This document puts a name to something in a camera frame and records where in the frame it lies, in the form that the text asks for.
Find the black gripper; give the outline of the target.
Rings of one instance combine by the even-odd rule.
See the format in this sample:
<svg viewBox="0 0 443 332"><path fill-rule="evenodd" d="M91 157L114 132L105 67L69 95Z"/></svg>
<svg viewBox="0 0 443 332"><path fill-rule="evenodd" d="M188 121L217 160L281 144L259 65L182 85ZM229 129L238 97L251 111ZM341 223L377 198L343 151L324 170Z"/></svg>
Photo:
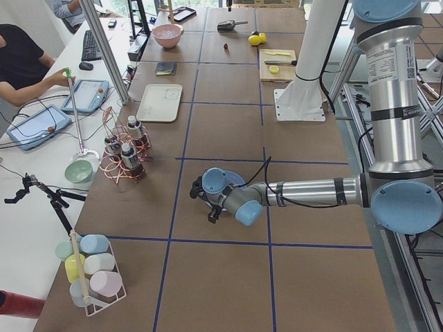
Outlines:
<svg viewBox="0 0 443 332"><path fill-rule="evenodd" d="M207 193L203 189L202 176L199 176L193 183L190 190L190 197L192 199L200 198L205 201L211 207L211 211L208 213L208 221L216 223L219 219L219 215L222 213L222 207L216 203L212 203L208 198Z"/></svg>

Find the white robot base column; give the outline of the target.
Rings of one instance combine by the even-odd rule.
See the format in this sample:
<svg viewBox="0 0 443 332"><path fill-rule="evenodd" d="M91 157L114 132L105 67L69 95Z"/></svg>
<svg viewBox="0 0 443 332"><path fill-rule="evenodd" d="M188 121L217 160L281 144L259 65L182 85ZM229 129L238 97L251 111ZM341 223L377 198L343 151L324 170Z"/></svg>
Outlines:
<svg viewBox="0 0 443 332"><path fill-rule="evenodd" d="M275 112L279 121L323 122L320 77L334 34L341 26L345 0L312 2L303 37L295 78L284 90L275 90Z"/></svg>

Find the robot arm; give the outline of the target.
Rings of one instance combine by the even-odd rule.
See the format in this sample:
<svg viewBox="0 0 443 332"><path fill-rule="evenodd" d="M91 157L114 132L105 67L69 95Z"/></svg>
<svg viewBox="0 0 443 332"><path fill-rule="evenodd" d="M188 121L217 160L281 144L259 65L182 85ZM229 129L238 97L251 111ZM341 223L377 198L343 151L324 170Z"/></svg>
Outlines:
<svg viewBox="0 0 443 332"><path fill-rule="evenodd" d="M190 196L211 207L210 222L222 211L251 225L264 207L299 205L334 208L358 204L370 208L393 232L418 234L442 218L442 199L434 171L422 155L422 111L417 95L414 41L422 23L418 1L355 1L357 46L368 64L374 162L352 178L235 184L217 167L193 184Z"/></svg>

